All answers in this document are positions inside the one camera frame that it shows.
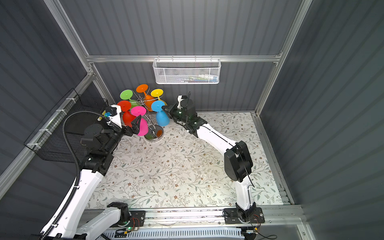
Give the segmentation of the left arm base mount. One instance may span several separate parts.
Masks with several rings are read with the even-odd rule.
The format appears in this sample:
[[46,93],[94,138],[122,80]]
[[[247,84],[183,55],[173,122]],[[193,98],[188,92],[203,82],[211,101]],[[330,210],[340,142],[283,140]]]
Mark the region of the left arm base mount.
[[107,209],[117,208],[120,210],[120,219],[111,227],[133,227],[138,228],[144,225],[146,211],[131,210],[126,203],[112,202]]

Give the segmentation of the pink wine glass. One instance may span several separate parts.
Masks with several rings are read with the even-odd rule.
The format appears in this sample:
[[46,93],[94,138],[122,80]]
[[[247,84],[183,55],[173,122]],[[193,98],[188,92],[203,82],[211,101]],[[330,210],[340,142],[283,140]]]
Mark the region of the pink wine glass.
[[142,106],[137,106],[137,107],[134,107],[134,108],[131,109],[131,114],[133,114],[134,116],[136,116],[136,117],[139,116],[139,115],[142,116],[141,128],[140,128],[140,132],[139,132],[138,136],[144,136],[149,131],[148,122],[145,119],[145,114],[146,113],[147,113],[146,108],[142,107]]

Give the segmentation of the blue wine glass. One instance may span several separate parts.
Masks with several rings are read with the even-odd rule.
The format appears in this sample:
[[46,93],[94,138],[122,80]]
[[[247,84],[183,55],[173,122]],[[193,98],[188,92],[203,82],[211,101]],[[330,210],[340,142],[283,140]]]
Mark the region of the blue wine glass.
[[156,121],[159,126],[165,127],[170,123],[170,119],[163,110],[163,107],[165,107],[165,103],[161,100],[157,100],[152,103],[151,108],[154,112],[156,112]]

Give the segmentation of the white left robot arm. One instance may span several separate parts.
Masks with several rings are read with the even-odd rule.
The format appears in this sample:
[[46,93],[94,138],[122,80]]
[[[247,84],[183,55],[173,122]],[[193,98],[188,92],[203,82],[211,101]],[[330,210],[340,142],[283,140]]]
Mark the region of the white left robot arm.
[[129,207],[125,203],[113,202],[88,223],[79,227],[82,214],[94,190],[106,175],[113,152],[123,136],[139,133],[141,117],[136,117],[131,127],[119,126],[117,120],[105,118],[107,126],[92,124],[85,129],[81,143],[87,154],[79,161],[74,159],[76,177],[63,202],[40,232],[40,240],[95,240],[112,225],[128,227],[134,224]]

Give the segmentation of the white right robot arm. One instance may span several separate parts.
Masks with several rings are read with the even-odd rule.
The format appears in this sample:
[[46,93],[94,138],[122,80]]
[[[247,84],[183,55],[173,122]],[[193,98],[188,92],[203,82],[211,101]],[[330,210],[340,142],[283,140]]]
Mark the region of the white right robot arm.
[[235,183],[238,218],[242,223],[249,223],[257,206],[251,193],[251,187],[254,186],[250,177],[253,160],[247,144],[243,141],[235,142],[216,131],[198,116],[194,106],[187,105],[186,99],[182,100],[181,104],[163,106],[162,110],[169,119],[223,155],[225,173]]

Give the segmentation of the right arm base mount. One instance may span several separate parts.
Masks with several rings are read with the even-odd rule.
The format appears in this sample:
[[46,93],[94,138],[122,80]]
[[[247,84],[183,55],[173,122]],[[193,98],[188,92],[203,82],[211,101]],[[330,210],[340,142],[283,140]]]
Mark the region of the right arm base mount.
[[265,223],[263,210],[259,207],[251,207],[246,211],[237,208],[226,208],[222,211],[222,215],[228,225]]

